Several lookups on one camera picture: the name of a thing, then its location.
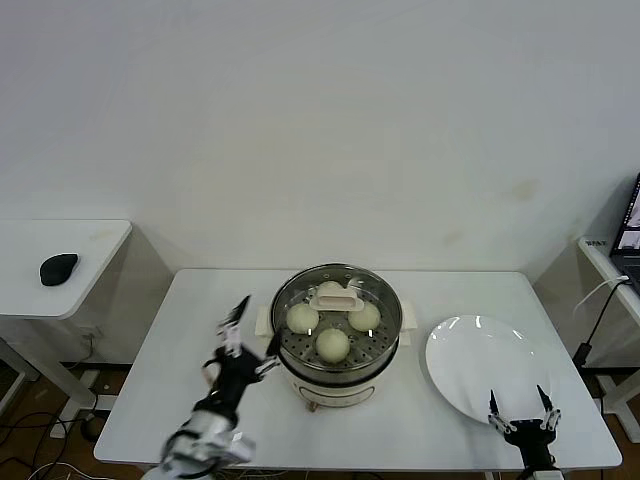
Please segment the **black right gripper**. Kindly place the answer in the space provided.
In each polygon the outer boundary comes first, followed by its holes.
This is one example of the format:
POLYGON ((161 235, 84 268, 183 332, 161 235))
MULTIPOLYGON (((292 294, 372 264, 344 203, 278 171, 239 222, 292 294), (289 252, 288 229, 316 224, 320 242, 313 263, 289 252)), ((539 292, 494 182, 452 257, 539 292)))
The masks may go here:
POLYGON ((548 446, 555 441, 555 430, 561 419, 561 411, 556 408, 549 395, 536 386, 542 406, 543 419, 516 420, 510 423, 499 412, 494 391, 490 391, 488 422, 505 441, 519 449, 524 463, 553 463, 554 457, 548 446))

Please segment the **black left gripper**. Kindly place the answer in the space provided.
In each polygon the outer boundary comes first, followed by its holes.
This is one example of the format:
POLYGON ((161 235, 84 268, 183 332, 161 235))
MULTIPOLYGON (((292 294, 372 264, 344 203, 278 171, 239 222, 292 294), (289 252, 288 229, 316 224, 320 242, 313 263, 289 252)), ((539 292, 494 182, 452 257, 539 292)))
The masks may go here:
POLYGON ((251 296, 245 296, 219 324, 221 345, 214 357, 204 363, 204 375, 210 384, 211 394, 218 400, 240 400, 249 385, 259 383, 279 365, 278 355, 282 343, 282 331, 272 336, 262 360, 252 351, 242 347, 239 323, 251 296))

